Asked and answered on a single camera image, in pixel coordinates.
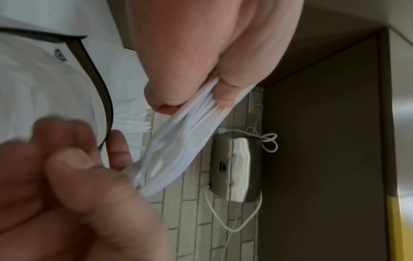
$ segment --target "hand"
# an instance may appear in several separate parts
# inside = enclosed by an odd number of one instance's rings
[[[233,107],[285,53],[304,0],[129,0],[135,49],[152,108],[173,114],[216,70],[215,100]]]
[[[0,261],[169,260],[160,218],[120,173],[125,138],[106,144],[111,169],[88,125],[43,119],[0,145]]]

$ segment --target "fingernail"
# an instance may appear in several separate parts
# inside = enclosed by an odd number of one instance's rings
[[[54,158],[76,170],[87,170],[96,166],[96,163],[83,150],[75,148],[62,150]]]

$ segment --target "person's left hand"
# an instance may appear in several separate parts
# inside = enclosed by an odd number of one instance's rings
[[[90,127],[42,119],[29,142],[0,145],[0,261],[168,260],[161,219],[121,171],[121,132],[101,166]]]

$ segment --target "electrical outlet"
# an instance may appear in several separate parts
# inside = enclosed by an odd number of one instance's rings
[[[261,96],[262,93],[252,91],[249,93],[248,113],[258,115],[261,111]]]

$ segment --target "black trim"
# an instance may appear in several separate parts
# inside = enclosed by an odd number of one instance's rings
[[[58,33],[49,33],[43,31],[35,31],[31,29],[21,29],[21,28],[7,28],[0,26],[0,32],[13,34],[21,37],[26,37],[35,40],[41,40],[49,43],[66,43],[68,48],[72,51],[73,55],[76,57],[82,68],[88,74],[89,78],[92,80],[93,84],[96,87],[96,90],[102,100],[103,108],[105,109],[106,115],[106,135],[102,143],[99,145],[101,150],[103,144],[109,136],[109,133],[113,125],[113,104],[109,90],[100,75],[98,69],[93,63],[91,57],[87,53],[85,46],[82,44],[82,40],[87,36],[74,36],[67,34],[58,34]],[[82,61],[82,57],[78,52],[76,52],[76,46],[78,46],[82,52],[82,55],[86,58],[86,61]]]

